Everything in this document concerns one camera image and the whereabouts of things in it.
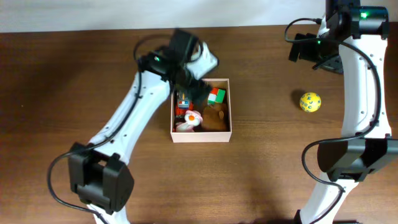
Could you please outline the brown plush toy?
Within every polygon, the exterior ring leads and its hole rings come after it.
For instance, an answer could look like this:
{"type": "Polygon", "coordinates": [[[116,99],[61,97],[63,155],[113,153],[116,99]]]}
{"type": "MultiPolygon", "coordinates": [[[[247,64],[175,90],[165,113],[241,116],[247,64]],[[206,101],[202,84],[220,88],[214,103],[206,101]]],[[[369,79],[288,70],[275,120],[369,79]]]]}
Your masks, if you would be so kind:
{"type": "Polygon", "coordinates": [[[208,105],[203,110],[202,128],[208,131],[228,131],[228,106],[226,103],[208,105]]]}

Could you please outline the colourful two-by-two puzzle cube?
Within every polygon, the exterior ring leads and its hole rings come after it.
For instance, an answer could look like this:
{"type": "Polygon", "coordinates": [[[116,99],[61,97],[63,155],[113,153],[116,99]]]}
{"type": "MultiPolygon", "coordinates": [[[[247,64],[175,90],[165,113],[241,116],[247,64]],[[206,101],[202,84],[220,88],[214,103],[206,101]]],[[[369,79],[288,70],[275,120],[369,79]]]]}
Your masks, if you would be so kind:
{"type": "Polygon", "coordinates": [[[207,102],[209,105],[215,105],[216,103],[223,103],[226,90],[220,88],[213,88],[209,95],[207,102]]]}

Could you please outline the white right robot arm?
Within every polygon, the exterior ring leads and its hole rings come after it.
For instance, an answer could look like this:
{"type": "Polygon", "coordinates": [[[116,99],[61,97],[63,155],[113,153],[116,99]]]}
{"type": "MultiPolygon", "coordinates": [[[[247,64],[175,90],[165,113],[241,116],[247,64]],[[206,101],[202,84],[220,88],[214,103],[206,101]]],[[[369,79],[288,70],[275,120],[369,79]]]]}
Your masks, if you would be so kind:
{"type": "Polygon", "coordinates": [[[328,0],[316,34],[297,34],[289,60],[313,62],[314,69],[344,78],[341,136],[313,142],[320,175],[294,223],[332,223],[348,194],[397,158],[384,96],[384,56],[389,15],[383,6],[328,0]]]}

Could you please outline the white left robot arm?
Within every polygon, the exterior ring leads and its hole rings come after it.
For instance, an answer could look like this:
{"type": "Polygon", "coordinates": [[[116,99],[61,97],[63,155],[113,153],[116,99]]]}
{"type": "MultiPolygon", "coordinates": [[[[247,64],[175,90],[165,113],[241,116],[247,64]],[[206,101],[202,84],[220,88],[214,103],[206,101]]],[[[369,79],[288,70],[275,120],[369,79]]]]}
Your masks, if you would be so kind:
{"type": "Polygon", "coordinates": [[[202,78],[218,66],[207,44],[181,29],[165,35],[167,45],[138,56],[148,36],[138,42],[133,58],[137,73],[111,119],[88,144],[75,143],[68,156],[70,188],[96,223],[127,223],[126,203],[134,187],[128,169],[139,136],[158,107],[174,90],[202,101],[211,88],[202,78]]]}

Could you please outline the yellow ball with blue letters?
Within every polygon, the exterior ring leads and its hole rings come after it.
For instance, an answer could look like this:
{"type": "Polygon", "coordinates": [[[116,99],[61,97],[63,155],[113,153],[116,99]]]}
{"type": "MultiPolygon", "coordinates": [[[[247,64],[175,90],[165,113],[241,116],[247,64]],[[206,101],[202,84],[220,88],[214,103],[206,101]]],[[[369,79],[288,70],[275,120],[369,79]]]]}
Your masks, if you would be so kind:
{"type": "Polygon", "coordinates": [[[300,103],[299,103],[301,109],[308,113],[312,113],[317,111],[321,105],[322,105],[322,100],[320,98],[320,95],[314,93],[314,92],[308,92],[304,93],[300,97],[300,103]]]}

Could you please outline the white pink duck toy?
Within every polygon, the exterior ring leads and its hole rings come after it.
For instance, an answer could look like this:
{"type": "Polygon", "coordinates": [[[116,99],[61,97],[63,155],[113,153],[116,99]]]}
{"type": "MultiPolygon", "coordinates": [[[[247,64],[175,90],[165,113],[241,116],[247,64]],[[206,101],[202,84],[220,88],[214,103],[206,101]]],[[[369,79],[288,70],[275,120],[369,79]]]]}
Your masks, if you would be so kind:
{"type": "Polygon", "coordinates": [[[184,122],[176,123],[175,131],[177,133],[193,133],[193,129],[202,123],[203,118],[198,111],[188,110],[185,113],[184,120],[184,122]]]}

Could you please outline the red grey toy fire truck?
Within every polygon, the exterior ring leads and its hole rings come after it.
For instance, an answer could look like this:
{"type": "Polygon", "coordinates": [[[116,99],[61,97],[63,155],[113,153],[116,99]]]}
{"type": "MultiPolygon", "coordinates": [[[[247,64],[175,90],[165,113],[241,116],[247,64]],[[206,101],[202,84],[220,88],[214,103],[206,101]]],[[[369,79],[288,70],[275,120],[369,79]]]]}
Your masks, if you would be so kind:
{"type": "Polygon", "coordinates": [[[193,102],[188,95],[182,91],[177,92],[177,101],[175,103],[175,117],[183,118],[188,110],[193,109],[193,102]]]}

